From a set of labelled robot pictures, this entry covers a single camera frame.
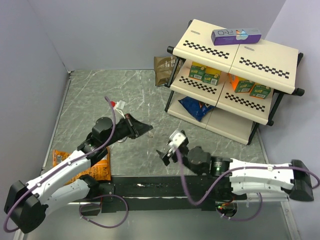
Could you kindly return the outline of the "green box far right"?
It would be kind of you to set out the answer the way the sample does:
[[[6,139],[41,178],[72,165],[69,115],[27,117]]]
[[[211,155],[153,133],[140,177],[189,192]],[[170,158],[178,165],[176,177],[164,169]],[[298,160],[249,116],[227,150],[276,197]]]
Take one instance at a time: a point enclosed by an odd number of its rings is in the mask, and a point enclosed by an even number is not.
[[[255,83],[250,90],[249,95],[251,97],[259,98],[259,99],[265,99],[271,92],[271,88],[268,86],[265,86],[263,84]]]

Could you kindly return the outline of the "orange chips bag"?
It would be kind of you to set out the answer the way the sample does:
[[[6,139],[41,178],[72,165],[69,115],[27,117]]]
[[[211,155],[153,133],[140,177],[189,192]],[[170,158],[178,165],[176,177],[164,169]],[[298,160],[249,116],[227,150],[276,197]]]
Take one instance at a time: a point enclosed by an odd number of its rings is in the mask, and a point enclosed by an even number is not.
[[[69,181],[67,181],[64,185],[69,185],[73,182],[75,182],[77,179],[80,178],[82,175],[90,175],[93,177],[96,181],[110,181],[112,179],[111,175],[111,166],[110,166],[110,149],[109,147],[107,149],[107,154],[105,157],[103,157],[98,163],[96,163],[91,168],[88,168],[87,170],[80,172],[73,178],[71,178]],[[71,153],[65,152],[65,151],[59,151],[59,150],[53,150],[52,152],[52,166],[55,167],[65,159],[67,159]]]

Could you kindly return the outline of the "green box far left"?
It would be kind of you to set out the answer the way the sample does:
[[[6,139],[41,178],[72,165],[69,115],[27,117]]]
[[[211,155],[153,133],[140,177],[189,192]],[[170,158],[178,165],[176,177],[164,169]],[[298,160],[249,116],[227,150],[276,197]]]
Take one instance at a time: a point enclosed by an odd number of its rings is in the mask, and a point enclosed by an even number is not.
[[[200,63],[193,61],[190,66],[188,76],[190,78],[196,79],[198,81],[202,81],[203,77],[206,73],[206,69],[207,69],[206,65],[203,65],[203,64],[200,64]]]

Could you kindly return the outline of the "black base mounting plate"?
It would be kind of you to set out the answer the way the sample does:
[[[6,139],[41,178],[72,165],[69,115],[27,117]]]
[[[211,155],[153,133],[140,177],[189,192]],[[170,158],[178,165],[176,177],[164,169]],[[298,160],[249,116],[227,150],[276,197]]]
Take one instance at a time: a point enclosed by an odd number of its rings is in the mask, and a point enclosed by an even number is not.
[[[209,190],[215,178],[206,175],[186,175],[187,188],[192,199],[199,201]],[[198,206],[189,203],[179,175],[120,176],[111,181],[99,181],[98,192],[94,195],[115,194],[125,199],[129,211],[187,210],[201,209],[215,211],[216,203],[224,201],[245,201],[246,194],[232,193],[228,178],[223,178]],[[125,211],[125,204],[116,197],[102,198],[102,213]]]

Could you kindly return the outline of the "orange green box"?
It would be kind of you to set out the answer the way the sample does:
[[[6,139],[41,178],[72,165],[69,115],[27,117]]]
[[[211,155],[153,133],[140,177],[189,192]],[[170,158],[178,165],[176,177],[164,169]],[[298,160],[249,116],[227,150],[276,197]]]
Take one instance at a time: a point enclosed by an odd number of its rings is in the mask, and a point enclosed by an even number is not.
[[[228,77],[235,93],[249,93],[255,84],[253,81],[230,73],[228,74]]]

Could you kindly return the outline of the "blue snack bag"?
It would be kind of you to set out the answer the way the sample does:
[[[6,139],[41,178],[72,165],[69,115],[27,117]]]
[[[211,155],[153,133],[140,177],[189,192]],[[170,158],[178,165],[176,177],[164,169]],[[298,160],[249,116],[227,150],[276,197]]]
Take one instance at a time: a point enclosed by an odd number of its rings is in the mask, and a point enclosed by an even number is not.
[[[204,103],[189,96],[179,99],[178,102],[198,122],[200,122],[207,113],[215,108],[213,105]]]

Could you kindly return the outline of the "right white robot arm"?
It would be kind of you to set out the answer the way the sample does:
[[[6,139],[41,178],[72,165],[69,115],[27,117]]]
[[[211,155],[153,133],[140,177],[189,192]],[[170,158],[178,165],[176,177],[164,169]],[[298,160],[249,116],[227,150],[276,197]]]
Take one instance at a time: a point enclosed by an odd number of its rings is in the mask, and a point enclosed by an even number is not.
[[[267,164],[238,160],[235,158],[213,156],[196,146],[188,148],[189,140],[183,130],[174,131],[167,142],[167,151],[157,151],[165,166],[170,162],[179,163],[197,176],[206,176],[211,185],[204,195],[195,201],[187,186],[187,178],[180,174],[182,189],[189,202],[198,206],[211,194],[217,199],[227,200],[235,196],[255,193],[277,193],[299,202],[314,201],[313,190],[319,184],[312,185],[314,176],[301,160],[290,163]]]

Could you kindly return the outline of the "beige three-tier shelf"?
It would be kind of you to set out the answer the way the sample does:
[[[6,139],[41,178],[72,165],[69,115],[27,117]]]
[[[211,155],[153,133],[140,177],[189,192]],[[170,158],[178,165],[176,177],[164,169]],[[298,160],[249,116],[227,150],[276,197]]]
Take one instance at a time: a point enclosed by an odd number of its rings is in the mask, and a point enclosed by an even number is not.
[[[284,95],[302,96],[297,49],[260,39],[253,44],[216,45],[214,34],[238,30],[193,19],[175,46],[165,111],[206,130],[249,145],[259,126],[272,126]]]

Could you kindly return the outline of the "purple toothpaste box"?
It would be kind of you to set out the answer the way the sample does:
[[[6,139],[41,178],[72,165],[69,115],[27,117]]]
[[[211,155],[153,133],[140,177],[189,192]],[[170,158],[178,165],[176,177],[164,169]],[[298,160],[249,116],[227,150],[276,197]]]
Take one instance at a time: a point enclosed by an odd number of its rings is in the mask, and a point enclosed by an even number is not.
[[[211,33],[211,40],[215,46],[256,44],[261,37],[258,28],[215,29]]]

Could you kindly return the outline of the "brown foil pouch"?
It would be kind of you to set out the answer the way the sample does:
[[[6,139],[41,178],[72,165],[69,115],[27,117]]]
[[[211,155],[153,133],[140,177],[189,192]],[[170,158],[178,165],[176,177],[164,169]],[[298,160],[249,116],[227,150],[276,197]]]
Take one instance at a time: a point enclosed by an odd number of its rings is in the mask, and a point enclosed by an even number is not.
[[[162,86],[170,79],[171,73],[176,63],[175,56],[165,56],[153,58],[154,60],[154,72],[155,72],[155,86]]]

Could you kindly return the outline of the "brass padlock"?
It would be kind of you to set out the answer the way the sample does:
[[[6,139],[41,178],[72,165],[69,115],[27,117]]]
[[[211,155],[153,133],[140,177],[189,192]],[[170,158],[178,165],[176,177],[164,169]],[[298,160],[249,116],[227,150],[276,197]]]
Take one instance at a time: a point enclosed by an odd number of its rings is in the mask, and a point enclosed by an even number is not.
[[[125,138],[123,138],[123,139],[120,139],[120,140],[118,140],[117,142],[118,142],[118,143],[124,143],[126,140],[127,140],[127,137],[125,137]]]

